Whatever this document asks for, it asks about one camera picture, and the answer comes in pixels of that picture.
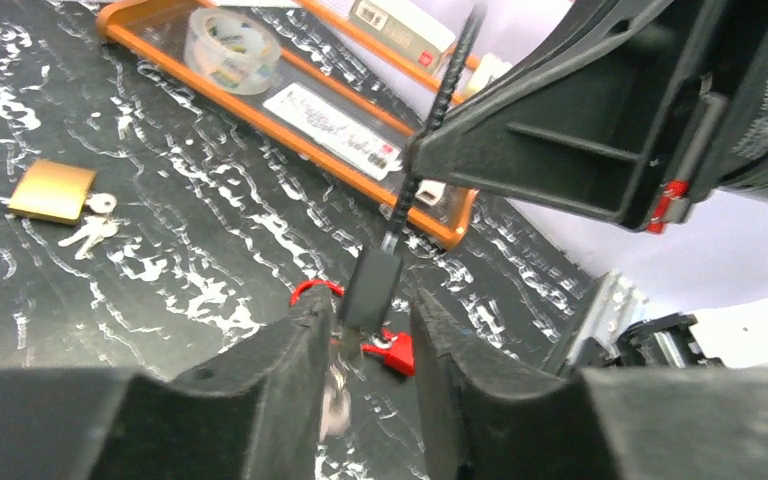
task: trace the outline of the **black cable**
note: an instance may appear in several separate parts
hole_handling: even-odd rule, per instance
[[[484,4],[476,5],[472,8],[469,17],[466,19],[461,34],[458,37],[457,45],[452,52],[449,65],[440,82],[440,88],[434,97],[434,103],[431,105],[431,111],[422,130],[414,134],[414,137],[408,142],[407,148],[403,152],[402,164],[405,167],[405,181],[402,183],[402,189],[399,197],[393,207],[393,213],[390,215],[390,222],[387,225],[387,232],[381,243],[381,249],[388,253],[393,253],[396,246],[402,239],[402,233],[408,221],[408,212],[413,207],[416,194],[419,191],[419,185],[422,178],[411,173],[413,157],[415,155],[414,145],[426,135],[438,130],[446,119],[446,113],[449,111],[449,105],[452,102],[452,95],[458,88],[461,74],[466,67],[466,59],[472,51],[475,40],[478,38],[478,32],[481,30],[481,24],[484,23],[484,17],[487,13],[487,7]]]

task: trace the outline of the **barcode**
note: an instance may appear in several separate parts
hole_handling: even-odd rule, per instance
[[[383,29],[384,23],[387,21],[387,14],[366,2],[360,2],[355,13],[376,30]]]
[[[297,83],[263,106],[376,180],[398,169],[398,148]]]

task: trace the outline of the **black marble table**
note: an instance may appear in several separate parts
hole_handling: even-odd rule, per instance
[[[97,7],[0,0],[0,194],[37,157],[98,171],[119,234],[74,259],[72,229],[0,210],[0,367],[140,365],[170,379],[237,342],[258,348],[310,277],[345,283],[385,219],[376,205],[121,47]],[[326,71],[415,115],[315,19],[262,10]],[[465,325],[540,366],[591,280],[501,198],[481,195],[461,246],[411,235],[392,328],[427,288]],[[374,363],[352,378],[352,427],[320,478],[425,478],[416,397]]]

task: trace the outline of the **red object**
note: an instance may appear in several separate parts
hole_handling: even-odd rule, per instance
[[[381,348],[375,345],[364,344],[362,349],[366,353],[380,355],[381,363],[392,368],[406,377],[412,377],[416,373],[413,362],[413,339],[407,333],[391,333],[386,329],[381,330],[382,335],[393,343],[389,348]]]
[[[673,200],[678,200],[681,198],[686,191],[687,182],[673,180],[667,184],[667,188],[664,189],[664,194],[661,196],[661,201],[658,202],[658,206],[655,208],[655,214],[652,215],[652,220],[646,227],[647,232],[654,233],[656,235],[664,233],[664,229],[666,228],[667,224],[662,222],[661,218],[664,216],[664,214],[667,213],[667,210],[669,210],[670,204],[673,203]]]
[[[429,52],[422,52],[422,55],[419,56],[419,63],[423,67],[427,67],[431,65],[431,62],[434,61],[434,55],[431,55]]]
[[[302,294],[315,285],[325,285],[338,297],[343,296],[343,287],[329,280],[313,279],[302,282],[293,290],[290,296],[290,306],[299,301]],[[406,377],[412,377],[415,373],[413,364],[413,339],[407,333],[393,333],[385,328],[381,329],[381,335],[385,340],[392,342],[388,348],[381,348],[369,343],[361,346],[366,353],[381,356],[381,363]]]

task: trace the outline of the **black device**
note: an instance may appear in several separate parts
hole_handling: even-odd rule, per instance
[[[441,90],[438,106],[451,95]],[[343,325],[380,327],[422,178],[632,230],[682,220],[713,188],[768,200],[768,0],[578,0],[534,54],[439,119],[405,149],[415,181],[388,239],[362,256]],[[364,293],[357,283],[379,268],[386,288]],[[0,371],[0,479],[311,478],[338,321],[329,296],[305,295],[257,351],[232,348],[169,384],[125,370]],[[670,364],[651,353],[681,342],[682,318],[623,338],[619,363],[637,368],[565,365],[563,379],[454,323],[417,293],[432,480],[768,479],[768,370],[651,368]]]

